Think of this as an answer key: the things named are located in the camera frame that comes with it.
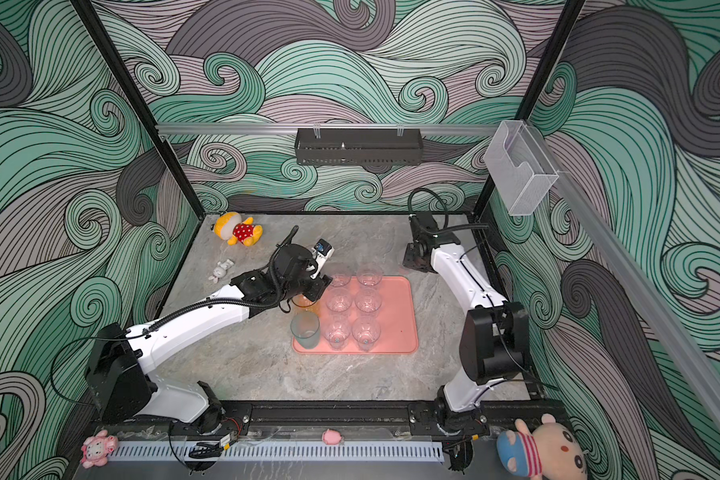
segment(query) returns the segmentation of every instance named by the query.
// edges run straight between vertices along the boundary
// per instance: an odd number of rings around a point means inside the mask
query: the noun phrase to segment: pink tray
[[[360,283],[355,277],[344,288],[354,295],[360,290]],[[378,292],[382,294],[382,308],[378,311],[378,322],[382,327],[382,334],[376,341],[376,346],[370,352],[360,350],[355,339],[349,338],[344,350],[336,351],[331,348],[328,341],[322,336],[324,319],[330,316],[324,302],[318,301],[315,305],[304,310],[317,313],[320,317],[320,343],[312,350],[307,350],[293,339],[293,349],[299,353],[320,353],[339,355],[377,355],[379,353],[413,353],[418,348],[418,335],[416,334],[416,319],[413,315],[413,298],[411,297],[411,283],[404,276],[385,276],[378,285]],[[360,311],[356,305],[348,310],[349,319],[355,321]]]

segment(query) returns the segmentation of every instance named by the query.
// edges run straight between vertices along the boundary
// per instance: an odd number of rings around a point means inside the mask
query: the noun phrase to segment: wave pattern wallpaper
[[[195,231],[118,90],[68,0],[0,0],[0,480],[74,471],[92,411],[51,358],[151,320]],[[66,396],[90,347],[60,358]]]
[[[94,3],[159,123],[495,124],[518,110],[564,0]],[[297,165],[294,140],[172,139],[211,211],[404,210],[425,185],[470,210],[487,177],[487,138],[427,138],[424,164],[367,170]]]
[[[720,2],[586,12],[532,121],[720,372]],[[592,477],[719,479],[718,429],[565,199],[531,217],[490,204],[491,247]]]

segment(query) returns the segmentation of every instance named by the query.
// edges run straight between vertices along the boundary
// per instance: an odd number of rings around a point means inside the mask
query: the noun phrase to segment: plush toy
[[[549,413],[541,417],[541,426],[531,435],[521,419],[515,420],[516,432],[505,430],[496,441],[499,458],[513,475],[542,480],[586,480],[586,460],[576,438],[555,422]]]
[[[264,230],[261,225],[253,224],[252,216],[242,221],[240,214],[229,212],[219,217],[213,226],[213,233],[226,240],[229,245],[234,245],[239,240],[243,245],[250,246],[259,241]]]
[[[95,437],[88,437],[83,442],[83,457],[80,463],[83,468],[90,468],[94,465],[97,467],[106,465],[106,456],[111,454],[117,448],[117,437],[106,436],[106,430],[98,432]]]
[[[235,265],[230,259],[226,259],[226,262],[216,262],[219,266],[213,269],[213,274],[208,277],[208,280],[213,280],[213,283],[218,283],[219,278],[223,278],[226,272]]]

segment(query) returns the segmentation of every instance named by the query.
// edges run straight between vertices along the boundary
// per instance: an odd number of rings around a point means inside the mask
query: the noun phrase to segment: white robotic arm segment
[[[443,277],[464,313],[477,306],[490,308],[507,301],[464,255],[461,245],[445,244],[432,250],[432,269]]]
[[[243,294],[237,286],[224,285],[210,295],[210,298],[216,297],[241,299]],[[174,353],[225,326],[247,319],[249,312],[247,306],[231,304],[204,306],[184,313],[148,336],[129,340],[128,343],[134,351],[141,351],[139,366],[144,374],[148,375]],[[134,325],[131,327],[131,332],[141,332],[156,321],[158,320]]]

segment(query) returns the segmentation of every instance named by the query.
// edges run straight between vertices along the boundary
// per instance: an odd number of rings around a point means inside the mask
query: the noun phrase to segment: pink bunny plush toy
[[[97,467],[106,465],[106,456],[111,454],[117,448],[117,437],[106,436],[106,430],[98,432],[95,437],[88,437],[83,442],[83,458],[80,463],[83,468],[90,468],[94,465]]]

